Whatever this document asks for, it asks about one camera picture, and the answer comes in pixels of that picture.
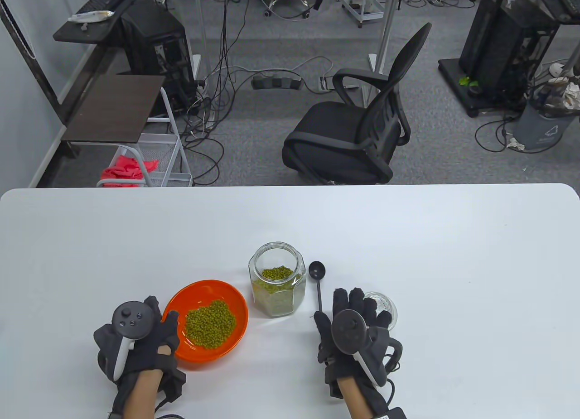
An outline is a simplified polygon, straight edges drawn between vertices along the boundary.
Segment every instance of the wall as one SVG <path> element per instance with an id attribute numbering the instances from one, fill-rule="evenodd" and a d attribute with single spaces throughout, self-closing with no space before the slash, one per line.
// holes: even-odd
<path id="1" fill-rule="evenodd" d="M 62 103 L 93 46 L 54 41 L 52 34 L 88 0 L 6 0 Z"/>
<path id="2" fill-rule="evenodd" d="M 0 22 L 0 195 L 36 186 L 64 129 Z"/>

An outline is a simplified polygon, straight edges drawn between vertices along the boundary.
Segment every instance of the floor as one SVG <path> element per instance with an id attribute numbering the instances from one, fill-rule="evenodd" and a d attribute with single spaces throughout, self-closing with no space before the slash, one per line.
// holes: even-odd
<path id="1" fill-rule="evenodd" d="M 228 28 L 232 39 L 242 24 L 245 1 L 228 6 Z M 184 19 L 186 27 L 197 32 L 194 0 L 172 3 L 182 4 L 187 13 Z M 282 15 L 293 13 L 292 7 L 285 5 L 279 11 Z M 203 0 L 203 13 L 208 25 L 211 61 L 215 65 L 223 3 Z M 398 148 L 394 154 L 391 183 L 561 182 L 580 192 L 578 121 L 572 124 L 556 147 L 542 154 L 512 151 L 493 154 L 482 150 L 474 141 L 475 129 L 482 123 L 497 119 L 498 115 L 477 119 L 467 117 L 437 71 L 437 60 L 460 55 L 475 13 L 475 8 L 462 10 L 431 5 L 411 8 L 403 5 L 395 15 L 389 42 L 391 59 L 425 22 L 431 22 L 433 28 L 401 84 L 412 135 L 409 144 Z M 230 63 L 248 68 L 293 67 L 307 58 L 325 55 L 335 64 L 332 73 L 342 67 L 367 68 L 367 54 L 377 50 L 380 29 L 380 21 L 357 28 L 335 0 L 325 0 L 319 12 L 298 22 L 276 17 L 267 19 L 259 0 L 250 0 L 246 25 L 230 52 Z M 199 35 L 192 38 L 194 50 L 199 49 Z M 545 61 L 567 57 L 577 40 L 577 27 L 561 27 Z M 122 70 L 122 59 L 120 57 L 118 64 L 111 67 L 113 73 Z M 309 86 L 315 87 L 328 65 L 327 61 L 317 59 L 298 71 Z M 213 133 L 225 146 L 219 165 L 220 177 L 215 185 L 308 184 L 294 170 L 282 164 L 282 142 L 310 106 L 337 98 L 335 94 L 317 96 L 305 89 L 255 91 L 249 82 L 245 84 L 236 96 L 232 113 Z M 491 129 L 481 131 L 480 138 L 491 148 L 498 147 Z M 220 152 L 219 146 L 211 142 L 204 142 L 199 150 L 216 158 Z M 62 161 L 53 186 L 94 186 L 112 153 L 110 148 L 83 147 L 77 159 Z M 187 152 L 187 155 L 194 174 L 201 174 L 211 166 L 203 156 L 193 152 Z M 215 170 L 200 178 L 199 183 L 212 181 L 216 177 L 214 173 Z"/>

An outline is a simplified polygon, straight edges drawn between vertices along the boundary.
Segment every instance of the hand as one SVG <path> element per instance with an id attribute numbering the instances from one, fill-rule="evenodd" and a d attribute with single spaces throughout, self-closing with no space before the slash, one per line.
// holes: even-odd
<path id="1" fill-rule="evenodd" d="M 367 326 L 388 328 L 393 320 L 392 315 L 383 311 L 377 316 L 377 302 L 374 299 L 365 299 L 361 289 L 355 288 L 347 295 L 346 290 L 336 289 L 332 302 L 332 315 L 340 311 L 352 309 L 361 314 Z M 323 312 L 314 314 L 314 321 L 320 333 L 319 363 L 326 363 L 324 380 L 330 386 L 331 396 L 342 398 L 337 380 L 340 378 L 353 377 L 369 407 L 376 414 L 383 414 L 387 410 L 385 399 L 371 383 L 354 357 L 346 355 L 336 347 L 332 338 L 331 320 Z"/>
<path id="2" fill-rule="evenodd" d="M 127 356 L 123 376 L 134 372 L 167 367 L 166 359 L 162 360 L 159 357 L 159 347 L 167 346 L 170 349 L 168 355 L 173 355 L 179 346 L 177 335 L 179 314 L 170 312 L 165 322 L 161 322 L 161 312 L 156 297 L 149 296 L 144 303 L 153 310 L 154 325 L 145 338 L 135 341 L 133 350 L 129 351 Z M 113 381 L 112 370 L 119 352 L 121 337 L 115 332 L 111 324 L 105 324 L 95 331 L 94 338 L 100 349 L 97 357 L 99 367 L 107 378 Z"/>
<path id="3" fill-rule="evenodd" d="M 149 296 L 144 303 L 153 310 L 154 324 L 145 338 L 135 341 L 133 350 L 127 355 L 123 374 L 119 380 L 115 381 L 118 393 L 111 411 L 116 415 L 115 417 L 119 418 L 123 416 L 125 403 L 132 394 L 139 376 L 142 377 L 141 381 L 148 381 L 151 386 L 154 386 L 153 403 L 158 391 L 165 392 L 165 399 L 157 408 L 179 398 L 186 381 L 186 375 L 177 369 L 174 356 L 179 346 L 177 334 L 179 314 L 170 312 L 165 321 L 161 322 L 162 317 L 156 297 Z M 120 335 L 115 332 L 111 324 L 105 324 L 96 330 L 93 336 L 99 345 L 97 355 L 99 367 L 107 378 L 113 381 L 113 369 L 121 344 Z"/>

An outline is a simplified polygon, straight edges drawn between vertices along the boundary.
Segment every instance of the pink cloth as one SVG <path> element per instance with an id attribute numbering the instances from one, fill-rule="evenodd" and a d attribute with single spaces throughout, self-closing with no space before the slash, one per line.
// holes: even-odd
<path id="1" fill-rule="evenodd" d="M 151 171 L 157 170 L 159 161 L 144 161 L 144 164 L 147 172 L 151 173 Z M 103 170 L 101 179 L 143 179 L 143 173 L 136 159 L 119 156 L 114 167 Z M 138 185 L 130 185 L 128 183 L 106 183 L 104 186 L 108 188 L 138 187 Z"/>

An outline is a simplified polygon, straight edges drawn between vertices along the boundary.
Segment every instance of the black office chair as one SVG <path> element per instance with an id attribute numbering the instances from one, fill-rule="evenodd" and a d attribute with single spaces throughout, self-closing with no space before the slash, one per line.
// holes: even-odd
<path id="1" fill-rule="evenodd" d="M 321 102 L 308 110 L 284 141 L 284 165 L 323 184 L 389 182 L 394 150 L 407 144 L 411 136 L 398 83 L 421 51 L 429 30 L 431 24 L 427 23 L 407 42 L 387 77 L 365 70 L 339 70 L 332 83 L 344 104 Z M 355 106 L 344 89 L 345 77 L 379 90 L 368 108 Z"/>

